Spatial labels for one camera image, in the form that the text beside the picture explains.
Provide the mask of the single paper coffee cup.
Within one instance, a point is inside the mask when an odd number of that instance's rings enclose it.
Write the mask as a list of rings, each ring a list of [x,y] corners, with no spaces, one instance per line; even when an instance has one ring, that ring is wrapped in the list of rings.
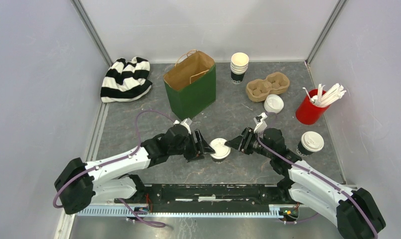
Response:
[[[308,150],[300,141],[296,147],[296,152],[298,155],[306,157],[313,154],[313,151]]]

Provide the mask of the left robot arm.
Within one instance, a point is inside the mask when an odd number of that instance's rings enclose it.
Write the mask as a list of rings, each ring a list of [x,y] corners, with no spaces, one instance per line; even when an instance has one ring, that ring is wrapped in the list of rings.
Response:
[[[174,155],[182,155],[191,162],[214,153],[200,130],[191,131],[188,126],[178,123],[166,133],[147,139],[124,153],[91,162],[74,158],[54,182],[57,191],[54,201],[61,202],[54,207],[71,215],[91,203],[119,198],[139,203],[145,198],[145,188],[130,172],[164,163]]]

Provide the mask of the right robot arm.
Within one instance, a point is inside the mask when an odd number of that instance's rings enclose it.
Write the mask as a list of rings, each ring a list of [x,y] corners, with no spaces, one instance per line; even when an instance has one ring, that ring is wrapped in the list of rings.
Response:
[[[267,128],[255,133],[247,127],[225,145],[244,154],[270,159],[273,170],[283,176],[277,198],[283,203],[304,204],[329,220],[345,239],[376,239],[386,222],[371,193],[339,184],[311,167],[287,148],[281,130]]]

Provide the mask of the brown cardboard cup carrier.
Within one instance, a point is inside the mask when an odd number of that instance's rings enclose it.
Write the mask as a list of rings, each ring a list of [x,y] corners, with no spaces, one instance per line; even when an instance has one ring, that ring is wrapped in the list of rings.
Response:
[[[290,85],[289,78],[281,73],[274,72],[265,79],[255,79],[246,85],[246,93],[252,102],[263,102],[268,95],[285,93]]]

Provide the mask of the green brown paper bag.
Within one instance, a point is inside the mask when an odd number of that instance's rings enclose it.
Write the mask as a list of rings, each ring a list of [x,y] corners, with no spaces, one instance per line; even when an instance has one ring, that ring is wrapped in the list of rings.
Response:
[[[216,64],[202,51],[191,50],[163,75],[172,112],[181,120],[194,118],[216,100]]]

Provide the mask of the red cup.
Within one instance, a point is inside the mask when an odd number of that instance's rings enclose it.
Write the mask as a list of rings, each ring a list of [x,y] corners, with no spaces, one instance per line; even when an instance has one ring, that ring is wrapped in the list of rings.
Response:
[[[295,116],[302,124],[312,125],[319,120],[319,118],[328,108],[330,108],[330,106],[327,106],[325,108],[315,106],[313,103],[310,102],[309,97],[306,96],[296,110]]]

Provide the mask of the stack of paper cups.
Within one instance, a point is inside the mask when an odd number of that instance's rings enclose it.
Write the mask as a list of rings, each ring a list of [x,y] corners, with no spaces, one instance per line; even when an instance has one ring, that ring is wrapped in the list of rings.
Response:
[[[249,57],[246,53],[237,52],[232,55],[230,65],[232,83],[240,84],[243,81],[248,64]]]

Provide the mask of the black white striped cloth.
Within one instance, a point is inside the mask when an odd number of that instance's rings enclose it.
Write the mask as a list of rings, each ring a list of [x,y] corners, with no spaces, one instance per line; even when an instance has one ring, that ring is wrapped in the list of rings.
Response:
[[[108,69],[101,87],[103,103],[132,102],[146,95],[152,88],[148,80],[150,63],[141,57],[131,61],[116,60]]]

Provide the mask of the white wrapped straws bundle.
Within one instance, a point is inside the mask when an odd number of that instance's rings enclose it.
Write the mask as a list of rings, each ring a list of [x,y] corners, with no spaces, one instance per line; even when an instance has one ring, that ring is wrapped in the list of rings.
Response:
[[[347,90],[344,89],[342,85],[336,83],[333,85],[328,91],[323,92],[323,88],[325,85],[319,84],[317,88],[316,96],[311,96],[311,94],[307,91],[305,87],[303,89],[306,91],[306,95],[308,100],[315,106],[320,108],[325,108],[330,106],[335,101],[341,99]]]

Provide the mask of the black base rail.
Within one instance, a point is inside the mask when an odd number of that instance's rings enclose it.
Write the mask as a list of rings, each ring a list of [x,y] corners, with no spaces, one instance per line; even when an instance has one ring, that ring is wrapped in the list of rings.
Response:
[[[270,205],[297,205],[281,184],[144,184],[137,175],[123,178],[136,185],[124,202],[145,205],[151,213],[259,213]]]

